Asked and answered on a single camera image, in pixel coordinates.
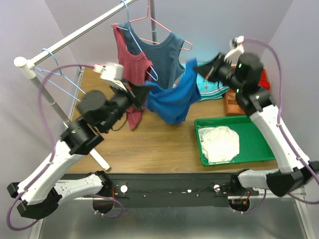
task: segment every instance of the green tray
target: green tray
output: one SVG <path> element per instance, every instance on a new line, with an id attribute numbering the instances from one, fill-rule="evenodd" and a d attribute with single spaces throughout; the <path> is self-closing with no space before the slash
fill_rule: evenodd
<path id="1" fill-rule="evenodd" d="M 274 154 L 263 135 L 247 116 L 196 119 L 194 123 L 200 159 L 204 166 L 275 160 Z M 204 127 L 218 126 L 227 126 L 238 133 L 240 151 L 231 161 L 208 163 L 201 150 L 198 130 Z"/>

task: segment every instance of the white wall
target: white wall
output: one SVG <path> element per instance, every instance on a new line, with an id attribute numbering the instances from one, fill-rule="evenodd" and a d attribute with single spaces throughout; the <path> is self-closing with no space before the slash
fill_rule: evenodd
<path id="1" fill-rule="evenodd" d="M 13 60 L 17 56 L 32 58 L 40 53 L 43 47 L 49 47 L 61 38 L 63 35 L 44 0 L 1 1 L 0 238 L 2 239 L 25 239 L 29 234 L 29 231 L 13 232 L 6 226 L 6 211 L 13 201 L 6 191 L 7 185 L 10 182 L 24 180 L 51 151 L 37 109 L 37 90 L 14 67 Z M 61 64 L 75 62 L 68 48 L 61 50 L 57 57 Z M 52 69 L 54 62 L 52 59 L 47 59 L 41 66 Z M 65 71 L 71 79 L 75 79 L 75 72 L 74 69 Z M 72 88 L 62 78 L 55 78 L 54 81 L 66 89 Z M 48 90 L 62 108 L 69 112 L 70 97 L 53 87 L 48 87 Z M 62 121 L 48 104 L 44 104 L 44 110 L 57 139 L 62 132 Z M 30 223 L 30 220 L 21 218 L 16 209 L 13 211 L 11 221 L 16 227 Z"/>
<path id="2" fill-rule="evenodd" d="M 120 0 L 74 1 L 45 0 L 62 33 L 68 35 L 120 3 Z M 156 19 L 170 30 L 190 41 L 192 51 L 182 51 L 180 60 L 191 57 L 199 61 L 229 50 L 229 40 L 244 34 L 269 42 L 284 18 L 292 0 L 155 0 Z M 130 19 L 146 15 L 147 0 L 129 6 Z M 111 23 L 127 19 L 123 10 L 100 26 L 77 39 L 71 46 L 78 62 L 117 61 L 117 49 Z M 151 39 L 149 19 L 132 23 L 139 37 Z M 158 40 L 168 33 L 157 27 Z M 247 50 L 263 50 L 249 47 Z"/>
<path id="3" fill-rule="evenodd" d="M 319 160 L 319 77 L 317 0 L 294 0 L 270 44 L 278 52 L 284 77 L 283 120 L 297 143 L 311 160 Z M 279 99 L 278 70 L 269 52 L 265 63 L 276 101 Z M 313 181 L 306 187 L 308 199 L 319 200 L 319 187 Z M 319 207 L 308 205 L 313 229 L 319 238 Z"/>

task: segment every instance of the wire hanger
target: wire hanger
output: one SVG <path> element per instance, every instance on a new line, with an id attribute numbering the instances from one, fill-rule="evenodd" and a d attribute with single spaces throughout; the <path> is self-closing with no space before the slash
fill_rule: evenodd
<path id="1" fill-rule="evenodd" d="M 125 5 L 125 7 L 126 7 L 127 14 L 128 14 L 128 22 L 129 22 L 129 21 L 130 21 L 129 7 L 127 6 L 127 4 L 126 4 L 126 2 L 125 2 L 124 0 L 121 0 L 120 2 L 122 2 L 122 3 Z M 131 34 L 131 36 L 132 36 L 132 38 L 133 38 L 133 40 L 134 40 L 134 42 L 135 42 L 136 45 L 138 46 L 139 50 L 140 50 L 141 52 L 143 52 L 143 50 L 141 49 L 140 45 L 139 45 L 138 42 L 136 41 L 134 35 L 132 34 L 132 31 L 131 31 L 130 26 L 129 26 L 128 29 L 126 29 L 126 28 L 123 28 L 123 27 L 120 27 L 120 26 L 117 25 L 117 28 L 122 29 L 122 30 L 125 30 L 125 31 L 129 31 L 130 34 Z M 149 74 L 149 76 L 150 76 L 153 80 L 158 81 L 158 80 L 159 80 L 158 74 L 157 74 L 156 71 L 154 70 L 153 66 L 150 66 L 150 68 L 152 69 L 152 72 L 154 72 L 154 74 L 156 75 L 156 78 L 155 78 L 154 76 L 152 76 L 150 72 L 146 71 L 146 73 Z"/>
<path id="2" fill-rule="evenodd" d="M 156 21 L 155 19 L 153 19 L 151 17 L 151 15 L 150 15 L 150 0 L 148 0 L 148 13 L 147 13 L 147 15 L 145 17 L 141 17 L 141 18 L 138 18 L 138 19 L 135 19 L 135 20 L 131 20 L 130 22 L 139 21 L 139 20 L 143 20 L 143 19 L 146 19 L 146 18 L 150 18 L 152 21 L 156 22 L 158 25 L 160 25 L 165 30 L 171 32 L 171 30 L 169 30 L 167 27 L 163 26 L 162 24 L 160 24 L 158 21 Z M 147 40 L 147 39 L 144 39 L 144 38 L 141 38 L 141 40 L 148 41 L 148 42 L 155 43 L 155 44 L 159 44 L 159 42 Z M 193 49 L 193 44 L 191 44 L 189 41 L 186 41 L 186 40 L 184 42 L 188 43 L 190 45 L 190 48 L 181 47 L 182 50 L 190 51 L 191 49 Z"/>
<path id="3" fill-rule="evenodd" d="M 46 48 L 42 48 L 42 51 L 47 51 L 47 52 L 53 57 L 53 59 L 54 59 L 56 65 L 57 65 L 57 66 L 60 66 L 59 63 L 58 63 L 58 60 L 56 59 L 56 57 L 53 55 L 52 52 L 48 51 Z M 51 71 L 48 71 L 48 70 L 45 70 L 45 69 L 41 69 L 41 68 L 39 68 L 39 67 L 35 67 L 35 68 L 36 68 L 36 70 L 41 71 L 41 72 L 51 72 Z M 63 76 L 67 81 L 69 81 L 72 85 L 74 85 L 74 86 L 75 86 L 77 89 L 79 89 L 82 93 L 86 94 L 78 85 L 76 85 L 73 81 L 71 81 L 71 80 L 62 72 L 62 70 L 60 70 L 60 73 L 54 73 L 54 74 L 57 75 L 57 76 Z"/>
<path id="4" fill-rule="evenodd" d="M 59 66 L 59 63 L 56 59 L 56 57 L 53 55 L 52 52 L 48 51 L 46 48 L 43 48 L 42 51 L 47 51 L 54 59 L 55 63 L 57 66 Z M 51 72 L 45 69 L 41 69 L 39 67 L 35 67 L 36 70 L 41 71 L 41 72 Z M 45 76 L 43 76 L 41 73 L 39 73 L 38 71 L 35 71 L 39 76 L 45 78 Z M 61 70 L 59 70 L 60 73 L 54 73 L 54 75 L 57 76 L 63 76 L 66 80 L 68 80 L 69 82 L 72 83 L 72 85 L 74 85 L 76 88 L 78 88 L 81 92 L 83 92 L 84 94 L 86 94 L 79 86 L 77 86 L 74 82 L 72 82 Z M 63 89 L 62 87 L 58 86 L 57 84 L 55 84 L 54 82 L 52 82 L 51 80 L 48 80 L 51 84 L 53 84 L 54 86 L 56 86 L 57 88 L 59 88 L 60 90 L 62 90 L 63 92 L 65 92 L 66 94 L 68 94 L 69 96 L 71 96 L 72 98 L 76 99 L 77 101 L 80 101 L 78 98 L 76 98 L 75 96 L 73 96 L 71 93 L 69 93 L 68 91 L 66 91 L 65 89 Z"/>

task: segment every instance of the blue hanger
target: blue hanger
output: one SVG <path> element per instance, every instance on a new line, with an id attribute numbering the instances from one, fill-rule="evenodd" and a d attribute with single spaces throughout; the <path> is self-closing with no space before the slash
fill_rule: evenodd
<path id="1" fill-rule="evenodd" d="M 129 8 L 128 8 L 128 6 L 127 6 L 127 4 L 125 3 L 124 0 L 121 0 L 120 2 L 122 2 L 122 3 L 125 5 L 125 7 L 126 7 L 126 10 L 127 10 L 127 13 L 128 13 L 128 23 L 130 23 Z M 131 36 L 132 36 L 132 38 L 133 38 L 133 40 L 134 40 L 134 42 L 135 42 L 136 45 L 138 46 L 139 50 L 140 50 L 141 52 L 143 52 L 143 50 L 141 49 L 140 45 L 138 44 L 138 42 L 136 41 L 135 37 L 133 36 L 133 34 L 132 34 L 132 32 L 131 32 L 130 26 L 129 26 L 129 29 L 122 28 L 122 27 L 120 27 L 120 26 L 117 26 L 117 28 L 122 29 L 122 30 L 125 30 L 125 31 L 129 31 L 130 34 L 131 34 Z M 149 74 L 149 76 L 152 77 L 152 79 L 154 79 L 155 81 L 158 81 L 158 80 L 159 80 L 159 76 L 157 75 L 157 73 L 156 73 L 156 71 L 154 70 L 153 66 L 151 66 L 151 69 L 152 69 L 152 71 L 154 72 L 154 74 L 156 75 L 156 79 L 155 79 L 154 76 L 151 75 L 150 72 L 146 71 L 146 73 Z"/>
<path id="2" fill-rule="evenodd" d="M 48 51 L 47 49 L 43 48 L 42 51 L 47 51 L 52 57 L 53 59 L 55 60 L 55 63 L 57 66 L 59 66 L 59 63 L 56 59 L 56 57 L 53 55 L 52 52 Z M 36 70 L 38 71 L 41 71 L 41 72 L 51 72 L 51 71 L 48 71 L 48 70 L 45 70 L 45 69 L 41 69 L 39 67 L 36 67 Z M 72 85 L 74 85 L 76 88 L 78 88 L 82 93 L 86 94 L 79 86 L 77 86 L 73 81 L 71 81 L 61 70 L 60 70 L 60 73 L 54 73 L 55 75 L 57 76 L 63 76 L 67 81 L 69 81 Z M 52 83 L 53 85 L 55 85 L 56 87 L 58 87 L 59 89 L 61 89 L 62 91 L 64 91 L 65 93 L 67 93 L 68 95 L 72 96 L 70 93 L 68 93 L 66 90 L 62 89 L 61 87 L 59 87 L 58 85 L 56 85 L 55 83 L 49 81 L 50 83 Z"/>

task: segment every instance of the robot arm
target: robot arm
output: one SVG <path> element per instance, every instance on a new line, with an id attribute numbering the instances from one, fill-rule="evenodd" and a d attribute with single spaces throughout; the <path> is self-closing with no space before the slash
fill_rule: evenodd
<path id="1" fill-rule="evenodd" d="M 16 198 L 21 194 L 22 202 L 17 209 L 22 217 L 39 220 L 66 201 L 90 194 L 109 196 L 112 181 L 104 171 L 97 171 L 79 180 L 58 180 L 103 141 L 101 134 L 108 133 L 129 107 L 141 108 L 152 87 L 137 86 L 122 80 L 123 66 L 118 64 L 96 65 L 95 71 L 101 73 L 101 78 L 112 87 L 115 94 L 107 100 L 101 91 L 88 92 L 77 105 L 81 117 L 61 135 L 55 146 L 53 160 L 50 160 L 52 155 L 49 154 L 27 179 L 9 184 L 7 190 L 11 197 Z M 25 190 L 45 169 L 45 173 Z"/>
<path id="2" fill-rule="evenodd" d="M 236 92 L 236 102 L 245 114 L 257 126 L 276 158 L 278 169 L 253 171 L 244 169 L 233 175 L 230 188 L 242 194 L 245 188 L 270 189 L 281 197 L 292 190 L 305 185 L 312 175 L 296 157 L 277 124 L 278 107 L 270 92 L 258 86 L 263 64 L 253 53 L 240 54 L 234 69 L 224 54 L 219 53 L 211 62 L 196 67 L 201 76 L 210 82 L 219 82 Z M 281 120 L 287 139 L 297 149 L 301 158 L 315 173 L 319 172 L 319 162 L 311 162 L 309 157 L 297 145 Z"/>

